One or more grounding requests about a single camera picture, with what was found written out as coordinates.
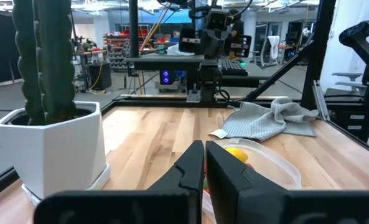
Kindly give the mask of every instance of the door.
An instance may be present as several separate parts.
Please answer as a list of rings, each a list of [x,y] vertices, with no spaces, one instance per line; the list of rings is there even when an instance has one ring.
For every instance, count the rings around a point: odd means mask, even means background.
[[[282,22],[269,22],[267,36],[272,36],[272,35],[281,36],[282,26],[283,26]]]

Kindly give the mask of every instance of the potted cactus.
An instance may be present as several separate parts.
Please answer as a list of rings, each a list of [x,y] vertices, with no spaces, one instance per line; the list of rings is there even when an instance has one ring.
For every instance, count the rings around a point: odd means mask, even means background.
[[[100,106],[75,102],[71,0],[15,0],[12,18],[26,98],[0,120],[0,143],[34,204],[110,177]]]

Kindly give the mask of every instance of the keyboard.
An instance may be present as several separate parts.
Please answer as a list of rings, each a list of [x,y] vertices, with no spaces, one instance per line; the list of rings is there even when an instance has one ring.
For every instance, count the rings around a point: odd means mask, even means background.
[[[248,72],[241,66],[239,61],[222,59],[219,62],[222,66],[223,75],[248,76]]]

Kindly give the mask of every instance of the label tag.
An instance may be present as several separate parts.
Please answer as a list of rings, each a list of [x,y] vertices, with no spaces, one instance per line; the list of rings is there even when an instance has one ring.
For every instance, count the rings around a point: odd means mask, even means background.
[[[233,144],[238,144],[240,143],[240,140],[239,139],[230,139],[228,140],[229,143],[233,143]]]
[[[361,130],[361,125],[349,125],[347,126],[347,129],[349,130]]]
[[[218,129],[218,130],[210,133],[210,135],[213,135],[213,136],[216,136],[216,137],[218,137],[220,139],[223,139],[223,138],[225,138],[228,135],[228,133],[225,130],[223,130],[223,129]]]
[[[350,119],[364,119],[364,115],[350,115]]]

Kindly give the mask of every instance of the cactus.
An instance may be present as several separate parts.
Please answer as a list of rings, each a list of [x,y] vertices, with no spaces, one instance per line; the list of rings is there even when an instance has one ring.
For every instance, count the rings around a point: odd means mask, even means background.
[[[37,68],[46,123],[73,119],[71,0],[33,0]]]
[[[18,69],[24,83],[22,92],[27,99],[25,109],[28,125],[45,124],[44,110],[38,85],[32,0],[15,0],[12,18],[16,27],[16,44],[20,53]]]

